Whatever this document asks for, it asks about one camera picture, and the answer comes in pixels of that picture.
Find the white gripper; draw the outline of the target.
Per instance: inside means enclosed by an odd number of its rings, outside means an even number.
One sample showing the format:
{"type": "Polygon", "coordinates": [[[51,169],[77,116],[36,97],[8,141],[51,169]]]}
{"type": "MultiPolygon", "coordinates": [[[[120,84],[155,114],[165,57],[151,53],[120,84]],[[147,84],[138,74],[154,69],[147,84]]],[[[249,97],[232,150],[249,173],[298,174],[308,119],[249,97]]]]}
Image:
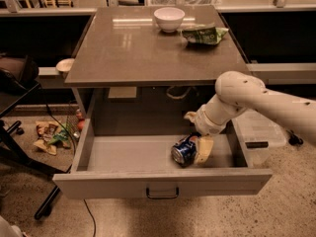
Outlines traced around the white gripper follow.
{"type": "Polygon", "coordinates": [[[205,105],[202,105],[196,112],[185,113],[184,119],[193,122],[197,132],[205,135],[196,141],[197,153],[195,163],[198,165],[203,164],[208,159],[213,148],[214,141],[212,136],[219,134],[225,128],[226,123],[216,124],[210,120],[206,115],[205,105]]]}

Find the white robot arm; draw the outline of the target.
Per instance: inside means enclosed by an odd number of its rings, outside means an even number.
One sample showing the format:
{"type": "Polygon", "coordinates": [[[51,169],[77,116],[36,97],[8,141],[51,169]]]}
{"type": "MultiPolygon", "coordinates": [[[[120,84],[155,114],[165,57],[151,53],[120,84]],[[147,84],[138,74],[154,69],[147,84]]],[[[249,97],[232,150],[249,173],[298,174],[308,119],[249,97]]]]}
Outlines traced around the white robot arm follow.
{"type": "Polygon", "coordinates": [[[214,96],[196,112],[187,112],[184,116],[201,135],[196,140],[196,164],[204,164],[209,157],[213,148],[212,137],[219,134],[231,119],[248,109],[316,145],[314,100],[269,90],[257,77],[228,71],[217,78],[214,96]]]}

